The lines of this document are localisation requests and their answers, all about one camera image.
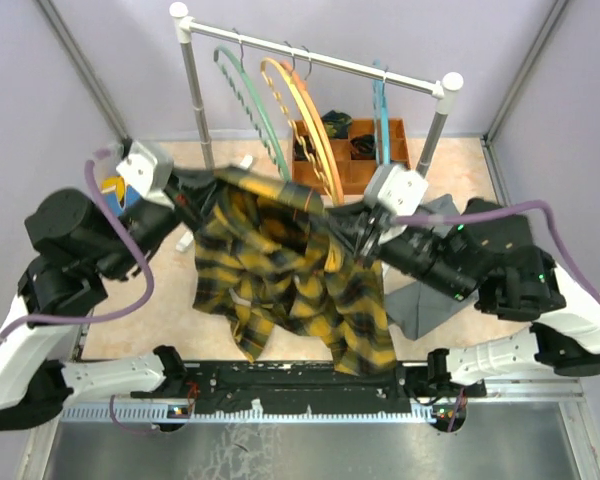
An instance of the wooden box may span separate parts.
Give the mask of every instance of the wooden box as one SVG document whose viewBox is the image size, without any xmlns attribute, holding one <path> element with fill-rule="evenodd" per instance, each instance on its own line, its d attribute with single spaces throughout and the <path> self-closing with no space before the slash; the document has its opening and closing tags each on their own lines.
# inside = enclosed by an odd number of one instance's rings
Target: wooden box
<svg viewBox="0 0 600 480">
<path fill-rule="evenodd" d="M 296 127 L 299 135 L 307 135 L 306 125 L 303 121 L 296 121 Z M 329 139 L 345 195 L 361 195 L 364 193 L 364 189 L 376 170 L 375 154 L 368 160 L 360 160 L 352 155 L 351 140 L 367 134 L 373 135 L 373 119 L 354 119 L 349 126 L 349 138 L 347 140 Z M 389 120 L 389 136 L 391 160 L 402 163 L 409 169 L 409 152 L 407 151 L 407 139 L 402 119 L 392 118 Z M 294 182 L 312 187 L 322 194 L 325 193 L 324 187 L 318 181 L 311 163 L 304 158 L 298 158 L 293 148 L 291 153 L 291 175 Z"/>
</svg>

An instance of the yellow hanger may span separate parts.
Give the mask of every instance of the yellow hanger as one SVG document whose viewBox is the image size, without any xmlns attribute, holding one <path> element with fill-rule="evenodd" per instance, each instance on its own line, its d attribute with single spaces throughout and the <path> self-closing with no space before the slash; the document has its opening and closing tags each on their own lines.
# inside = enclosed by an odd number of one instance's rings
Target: yellow hanger
<svg viewBox="0 0 600 480">
<path fill-rule="evenodd" d="M 284 82 L 287 84 L 291 95 L 300 110 L 300 115 L 302 116 L 302 120 L 307 126 L 307 130 L 309 132 L 309 140 L 311 145 L 314 147 L 319 161 L 316 159 L 315 155 L 309 152 L 307 148 L 306 142 L 301 135 L 298 134 L 298 128 L 296 123 L 291 118 L 291 114 L 289 113 L 289 109 L 282 103 L 282 96 L 280 92 L 275 89 L 273 84 L 273 79 L 267 74 L 266 68 L 267 63 L 273 65 L 273 67 L 278 71 Z M 344 194 L 342 191 L 342 184 L 340 183 L 340 175 L 338 174 L 338 167 L 335 163 L 335 159 L 333 157 L 333 151 L 331 150 L 331 144 L 328 142 L 328 137 L 326 132 L 324 132 L 324 125 L 322 125 L 322 121 L 320 120 L 319 126 L 316 125 L 314 118 L 317 116 L 318 112 L 311 101 L 311 97 L 309 97 L 308 92 L 306 92 L 306 88 L 299 89 L 296 86 L 296 83 L 292 79 L 291 75 L 287 73 L 287 69 L 280 65 L 276 60 L 272 58 L 264 58 L 262 62 L 260 62 L 260 72 L 262 76 L 267 82 L 267 85 L 273 91 L 273 96 L 280 105 L 282 113 L 287 117 L 287 121 L 291 128 L 293 129 L 293 134 L 295 139 L 300 143 L 304 150 L 304 154 L 307 156 L 307 159 L 313 165 L 313 169 L 318 176 L 320 182 L 324 185 L 325 191 L 327 195 L 331 198 L 331 201 L 334 205 L 341 205 L 344 203 Z M 305 97 L 303 96 L 302 91 L 306 92 L 306 97 L 309 99 L 309 104 L 306 102 Z M 327 143 L 323 143 L 321 132 L 319 132 L 320 128 L 324 133 L 324 138 L 327 139 Z"/>
</svg>

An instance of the clothing rack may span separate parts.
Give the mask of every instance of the clothing rack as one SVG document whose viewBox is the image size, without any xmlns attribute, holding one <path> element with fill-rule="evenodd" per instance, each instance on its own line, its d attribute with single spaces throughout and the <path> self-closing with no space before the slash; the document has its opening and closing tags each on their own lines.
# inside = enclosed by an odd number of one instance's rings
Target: clothing rack
<svg viewBox="0 0 600 480">
<path fill-rule="evenodd" d="M 209 126 L 204 113 L 204 104 L 202 101 L 202 93 L 200 91 L 200 82 L 198 80 L 198 71 L 196 69 L 196 61 L 193 55 L 193 46 L 191 37 L 193 33 L 200 33 L 210 37 L 215 37 L 220 40 L 227 40 L 240 45 L 265 50 L 268 52 L 278 53 L 289 56 L 294 60 L 304 60 L 310 64 L 323 65 L 326 67 L 340 70 L 354 75 L 371 78 L 374 80 L 382 80 L 386 84 L 397 85 L 399 87 L 408 88 L 417 92 L 426 93 L 437 99 L 436 111 L 427 134 L 427 139 L 420 155 L 416 171 L 422 176 L 425 176 L 431 166 L 431 159 L 435 151 L 438 140 L 444 128 L 445 121 L 453 108 L 456 96 L 464 80 L 459 73 L 451 72 L 446 74 L 442 81 L 429 82 L 416 78 L 399 75 L 374 67 L 360 65 L 358 63 L 348 62 L 339 58 L 321 55 L 319 53 L 309 52 L 307 50 L 293 48 L 288 45 L 269 42 L 256 37 L 241 35 L 235 31 L 223 30 L 221 28 L 211 27 L 198 23 L 195 19 L 189 16 L 189 10 L 184 3 L 176 2 L 171 4 L 169 13 L 174 20 L 176 33 L 180 47 L 182 48 L 182 56 L 184 58 L 185 70 L 187 72 L 187 80 L 189 82 L 189 90 L 191 91 L 191 99 L 193 109 L 200 132 L 200 142 L 202 144 L 202 155 L 207 168 L 213 168 L 213 152 L 211 150 L 211 136 L 209 134 Z"/>
</svg>

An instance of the floor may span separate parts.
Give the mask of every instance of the floor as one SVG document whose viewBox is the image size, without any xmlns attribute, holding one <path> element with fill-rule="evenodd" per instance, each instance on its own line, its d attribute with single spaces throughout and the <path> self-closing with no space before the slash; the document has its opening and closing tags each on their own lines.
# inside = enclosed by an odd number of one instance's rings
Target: floor
<svg viewBox="0 0 600 480">
<path fill-rule="evenodd" d="M 290 150 L 289 143 L 281 142 L 285 151 Z M 423 145 L 424 139 L 409 140 L 410 158 L 417 159 Z M 168 143 L 164 146 L 178 165 L 204 168 L 199 143 Z M 251 154 L 256 159 L 255 171 L 276 174 L 258 141 L 217 141 L 213 144 L 213 151 L 217 165 L 239 163 L 246 154 Z M 441 139 L 427 180 L 430 183 L 427 199 L 451 193 L 461 211 L 471 197 L 495 199 L 477 138 Z M 174 231 L 152 260 L 156 288 L 148 304 L 123 319 L 91 326 L 83 351 L 84 359 L 139 355 L 161 344 L 175 346 L 186 360 L 244 359 L 233 342 L 224 317 L 207 315 L 191 308 L 197 282 L 194 249 L 187 253 L 175 250 L 184 233 L 184 227 Z M 398 272 L 390 271 L 385 291 L 391 292 L 409 281 Z M 110 283 L 107 289 L 109 299 L 98 307 L 96 313 L 117 310 L 132 303 L 144 291 L 144 278 L 141 275 L 125 284 Z M 523 325 L 519 323 L 499 321 L 470 306 L 417 341 L 406 339 L 395 325 L 391 327 L 391 334 L 399 359 L 422 360 L 435 348 L 469 346 L 510 335 L 521 328 Z M 331 357 L 320 339 L 299 337 L 277 328 L 260 359 L 330 360 Z"/>
</svg>

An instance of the green hanger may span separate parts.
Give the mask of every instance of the green hanger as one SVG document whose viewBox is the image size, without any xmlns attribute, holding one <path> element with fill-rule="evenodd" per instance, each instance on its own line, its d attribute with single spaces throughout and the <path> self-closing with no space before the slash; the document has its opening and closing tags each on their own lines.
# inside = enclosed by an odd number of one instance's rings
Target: green hanger
<svg viewBox="0 0 600 480">
<path fill-rule="evenodd" d="M 220 52 L 225 54 L 225 56 L 233 64 L 233 67 L 240 74 L 242 83 L 247 88 L 249 97 L 251 97 L 251 100 L 252 100 L 253 104 L 255 105 L 256 110 L 258 111 L 261 123 L 258 121 L 257 118 L 254 117 L 252 108 L 246 104 L 244 95 L 242 94 L 242 92 L 240 90 L 238 90 L 238 87 L 236 86 L 235 81 L 231 77 L 231 74 L 227 70 L 227 67 L 223 63 L 219 62 Z M 229 82 L 229 86 L 231 87 L 231 90 L 233 90 L 233 93 L 235 94 L 236 98 L 240 102 L 240 105 L 242 105 L 242 108 L 244 109 L 247 116 L 249 117 L 251 124 L 256 129 L 256 132 L 258 132 L 260 141 L 262 142 L 264 147 L 267 149 L 269 158 L 271 158 L 271 161 L 273 162 L 273 164 L 276 167 L 278 167 L 278 173 L 280 174 L 280 176 L 282 177 L 283 180 L 290 181 L 291 174 L 289 173 L 289 167 L 287 167 L 287 162 L 284 159 L 284 154 L 282 153 L 280 144 L 278 143 L 278 137 L 276 137 L 276 134 L 273 131 L 273 126 L 271 125 L 271 120 L 269 119 L 269 115 L 267 115 L 267 111 L 265 110 L 264 104 L 262 103 L 262 100 L 260 99 L 260 95 L 258 95 L 258 92 L 256 91 L 255 87 L 253 86 L 253 82 L 251 82 L 251 79 L 247 75 L 247 72 L 245 72 L 244 67 L 242 66 L 242 63 L 240 62 L 240 60 L 238 60 L 236 58 L 236 56 L 233 54 L 233 52 L 231 52 L 231 50 L 229 50 L 227 47 L 225 47 L 223 45 L 216 47 L 216 49 L 213 51 L 213 61 L 216 62 L 216 64 L 220 68 L 220 71 L 222 72 L 222 74 L 225 76 L 225 78 Z M 265 138 L 263 130 L 266 131 L 268 139 Z"/>
</svg>

